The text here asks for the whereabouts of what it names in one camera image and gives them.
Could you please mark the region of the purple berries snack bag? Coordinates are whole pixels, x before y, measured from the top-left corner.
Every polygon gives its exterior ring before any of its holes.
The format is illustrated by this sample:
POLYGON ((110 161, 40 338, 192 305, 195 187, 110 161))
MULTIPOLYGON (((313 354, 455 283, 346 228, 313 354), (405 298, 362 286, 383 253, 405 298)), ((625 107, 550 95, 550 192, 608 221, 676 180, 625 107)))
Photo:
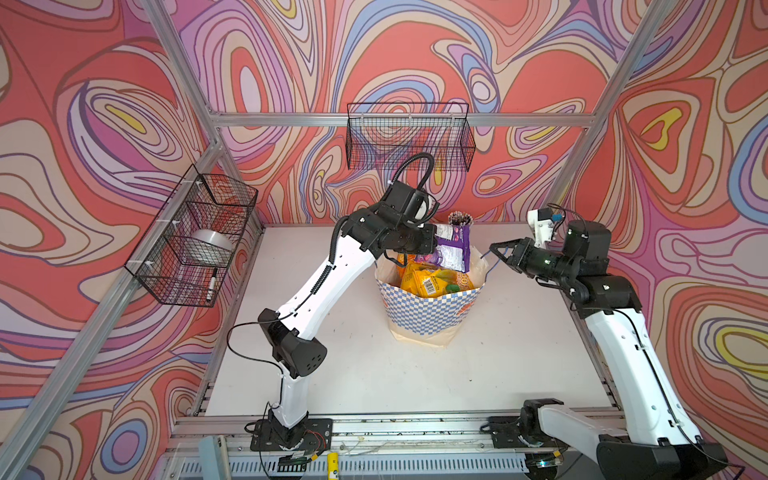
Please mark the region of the purple berries snack bag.
POLYGON ((457 272, 470 271, 471 242, 469 225, 436 224, 436 246, 432 253, 416 255, 414 260, 457 272))

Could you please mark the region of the yellow mango snack bag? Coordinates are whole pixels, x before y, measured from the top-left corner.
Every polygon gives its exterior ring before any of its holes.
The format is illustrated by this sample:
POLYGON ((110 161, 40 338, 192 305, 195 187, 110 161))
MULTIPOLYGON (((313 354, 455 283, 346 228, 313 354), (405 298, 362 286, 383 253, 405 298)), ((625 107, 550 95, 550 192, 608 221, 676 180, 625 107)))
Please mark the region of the yellow mango snack bag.
POLYGON ((400 288, 420 298, 437 298, 475 288, 466 273, 434 265, 409 263, 400 270, 400 288))

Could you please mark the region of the checkered paper bag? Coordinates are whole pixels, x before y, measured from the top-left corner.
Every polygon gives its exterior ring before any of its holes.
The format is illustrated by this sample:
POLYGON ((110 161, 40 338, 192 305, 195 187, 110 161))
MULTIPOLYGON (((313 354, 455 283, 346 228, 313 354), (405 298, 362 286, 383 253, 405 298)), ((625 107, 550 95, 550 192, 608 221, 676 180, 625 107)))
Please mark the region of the checkered paper bag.
POLYGON ((402 290, 394 263, 376 263, 377 283, 387 326, 393 337, 406 343, 443 348, 450 344, 476 304, 486 285, 491 267, 487 259, 471 246, 469 279, 474 289, 448 293, 435 298, 421 298, 402 290))

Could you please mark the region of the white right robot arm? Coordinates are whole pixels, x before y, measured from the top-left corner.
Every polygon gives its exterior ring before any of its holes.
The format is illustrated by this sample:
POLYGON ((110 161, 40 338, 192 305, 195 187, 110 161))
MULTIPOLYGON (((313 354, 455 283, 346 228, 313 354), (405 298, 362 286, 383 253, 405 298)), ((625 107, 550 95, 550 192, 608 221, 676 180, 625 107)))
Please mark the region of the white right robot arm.
POLYGON ((608 271, 612 234, 601 223, 569 223, 563 247, 521 238, 490 245, 513 271, 563 292, 596 340, 615 384, 623 429, 604 426, 554 398, 529 399, 517 418, 492 417, 495 447, 565 445, 606 479, 708 479, 729 462, 706 441, 661 366, 632 283, 608 271))

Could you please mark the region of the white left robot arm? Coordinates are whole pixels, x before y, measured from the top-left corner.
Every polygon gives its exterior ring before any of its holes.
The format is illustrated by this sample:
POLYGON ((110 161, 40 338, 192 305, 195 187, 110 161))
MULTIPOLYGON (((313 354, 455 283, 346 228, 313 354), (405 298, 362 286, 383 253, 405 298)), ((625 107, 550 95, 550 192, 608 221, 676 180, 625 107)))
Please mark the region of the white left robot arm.
POLYGON ((326 260, 291 299, 277 310, 261 312, 258 323, 284 375, 272 414, 283 428, 296 428, 308 415, 308 377, 327 356, 316 335, 330 310, 379 258, 397 263, 433 253, 436 226, 431 218, 437 208, 424 190, 392 182, 380 201, 337 222, 326 260))

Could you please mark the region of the cup of straws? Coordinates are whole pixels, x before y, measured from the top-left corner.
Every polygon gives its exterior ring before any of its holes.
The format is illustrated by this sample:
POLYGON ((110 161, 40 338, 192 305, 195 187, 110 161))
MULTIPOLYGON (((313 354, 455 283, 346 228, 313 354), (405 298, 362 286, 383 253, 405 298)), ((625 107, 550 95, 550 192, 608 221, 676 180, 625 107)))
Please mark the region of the cup of straws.
POLYGON ((448 223, 452 226, 470 226, 474 222, 474 218, 466 212, 453 211, 448 215, 448 223))

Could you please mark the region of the silver bowl in basket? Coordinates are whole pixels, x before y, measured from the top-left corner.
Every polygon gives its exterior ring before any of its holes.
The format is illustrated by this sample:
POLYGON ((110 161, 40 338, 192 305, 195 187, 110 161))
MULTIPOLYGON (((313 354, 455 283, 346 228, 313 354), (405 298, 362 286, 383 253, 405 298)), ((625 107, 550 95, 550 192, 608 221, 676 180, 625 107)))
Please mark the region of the silver bowl in basket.
POLYGON ((218 249, 225 251, 234 250, 233 242, 226 235, 211 229, 198 229, 191 235, 191 237, 218 249))

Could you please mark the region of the black marker in basket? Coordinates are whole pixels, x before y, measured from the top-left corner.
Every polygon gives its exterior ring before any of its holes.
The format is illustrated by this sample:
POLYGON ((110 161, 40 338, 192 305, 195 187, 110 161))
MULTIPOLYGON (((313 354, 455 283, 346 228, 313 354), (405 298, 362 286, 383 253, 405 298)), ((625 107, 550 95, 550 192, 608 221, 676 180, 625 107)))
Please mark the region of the black marker in basket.
POLYGON ((212 275, 208 283, 208 288, 206 291, 206 302, 212 303, 214 301, 214 296, 216 294, 216 284, 217 284, 217 277, 218 277, 218 269, 214 268, 212 270, 212 275))

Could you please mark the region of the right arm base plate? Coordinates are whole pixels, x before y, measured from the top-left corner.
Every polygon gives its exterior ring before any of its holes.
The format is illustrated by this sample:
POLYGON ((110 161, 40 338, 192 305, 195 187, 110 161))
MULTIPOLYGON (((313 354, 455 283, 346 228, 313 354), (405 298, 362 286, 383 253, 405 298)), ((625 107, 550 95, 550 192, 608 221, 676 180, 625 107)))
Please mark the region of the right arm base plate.
POLYGON ((480 432, 491 436, 493 447, 557 449, 560 443, 546 435, 535 420, 521 420, 519 416, 491 416, 480 427, 480 432))

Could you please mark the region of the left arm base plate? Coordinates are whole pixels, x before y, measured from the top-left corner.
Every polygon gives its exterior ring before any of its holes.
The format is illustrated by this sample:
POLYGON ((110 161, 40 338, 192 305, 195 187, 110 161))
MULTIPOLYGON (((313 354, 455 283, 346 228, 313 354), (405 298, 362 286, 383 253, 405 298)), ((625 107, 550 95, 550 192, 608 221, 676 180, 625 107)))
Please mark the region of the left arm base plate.
POLYGON ((246 432, 251 434, 251 451, 320 454, 331 447, 333 420, 307 417, 287 428, 269 417, 248 424, 246 432))

